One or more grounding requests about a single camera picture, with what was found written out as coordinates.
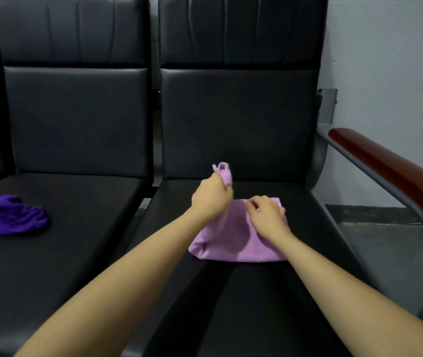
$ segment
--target gray wall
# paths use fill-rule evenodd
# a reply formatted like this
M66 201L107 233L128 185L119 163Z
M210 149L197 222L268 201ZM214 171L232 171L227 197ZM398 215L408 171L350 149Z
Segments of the gray wall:
M158 1L150 3L158 89ZM319 84L339 89L336 126L423 167L423 0L331 0ZM334 150L315 194L327 204L401 206Z

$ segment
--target person's left arm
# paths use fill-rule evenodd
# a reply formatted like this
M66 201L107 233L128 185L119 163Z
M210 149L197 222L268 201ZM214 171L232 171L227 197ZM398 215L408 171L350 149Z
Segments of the person's left arm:
M24 344L16 357L114 357L196 235L233 200L220 174L203 180L191 207L82 288Z

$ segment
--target pink cloth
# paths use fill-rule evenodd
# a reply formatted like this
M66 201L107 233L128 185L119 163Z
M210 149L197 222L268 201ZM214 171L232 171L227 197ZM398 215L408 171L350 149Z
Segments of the pink cloth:
M220 163L213 170L220 173L225 186L232 184L227 163ZM247 199L233 200L229 209L208 224L196 236L188 251L200 259L227 262L275 262L286 258L264 240L253 227L246 210Z

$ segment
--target brown armrest pad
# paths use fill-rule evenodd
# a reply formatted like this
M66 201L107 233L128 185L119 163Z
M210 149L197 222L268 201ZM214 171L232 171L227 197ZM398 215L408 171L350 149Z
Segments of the brown armrest pad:
M331 129L328 136L423 210L423 168L352 129Z

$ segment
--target purple towel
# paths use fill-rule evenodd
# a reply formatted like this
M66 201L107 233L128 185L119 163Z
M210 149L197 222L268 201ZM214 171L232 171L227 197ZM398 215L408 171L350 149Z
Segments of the purple towel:
M227 163L220 163L213 170L220 173L226 186L232 184ZM253 227L246 210L247 199L233 200L229 209L209 223L196 236L188 251L200 259L227 262L274 262L286 258L263 239Z
M41 207L27 206L18 196L0 195L0 236L33 231L48 221L48 214Z

